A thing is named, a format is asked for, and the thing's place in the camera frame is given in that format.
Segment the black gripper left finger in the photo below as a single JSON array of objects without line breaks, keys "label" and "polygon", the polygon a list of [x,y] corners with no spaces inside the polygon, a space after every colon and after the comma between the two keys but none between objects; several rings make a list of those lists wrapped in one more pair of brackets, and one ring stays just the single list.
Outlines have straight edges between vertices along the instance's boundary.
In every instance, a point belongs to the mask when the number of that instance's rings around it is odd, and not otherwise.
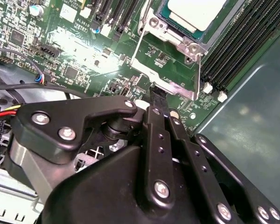
[{"label": "black gripper left finger", "polygon": [[13,119],[13,162],[46,203],[64,180],[126,147],[171,150],[161,91],[152,88],[146,100],[119,95],[24,105]]}]

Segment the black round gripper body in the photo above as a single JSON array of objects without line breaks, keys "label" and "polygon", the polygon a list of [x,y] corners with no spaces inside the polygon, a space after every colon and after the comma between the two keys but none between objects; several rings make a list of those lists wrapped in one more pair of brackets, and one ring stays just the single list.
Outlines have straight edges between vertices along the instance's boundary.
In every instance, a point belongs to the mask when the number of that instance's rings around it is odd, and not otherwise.
[{"label": "black round gripper body", "polygon": [[130,146],[60,183],[43,224],[210,224],[210,210],[187,166],[170,148]]}]

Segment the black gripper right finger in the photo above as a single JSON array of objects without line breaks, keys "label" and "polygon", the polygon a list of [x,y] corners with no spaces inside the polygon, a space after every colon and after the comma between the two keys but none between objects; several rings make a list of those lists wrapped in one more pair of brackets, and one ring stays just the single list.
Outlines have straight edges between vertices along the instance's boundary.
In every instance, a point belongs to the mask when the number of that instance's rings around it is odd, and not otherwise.
[{"label": "black gripper right finger", "polygon": [[190,172],[196,213],[204,224],[280,224],[278,208],[204,135],[188,136],[170,115],[167,93],[159,106],[175,143],[175,155]]}]

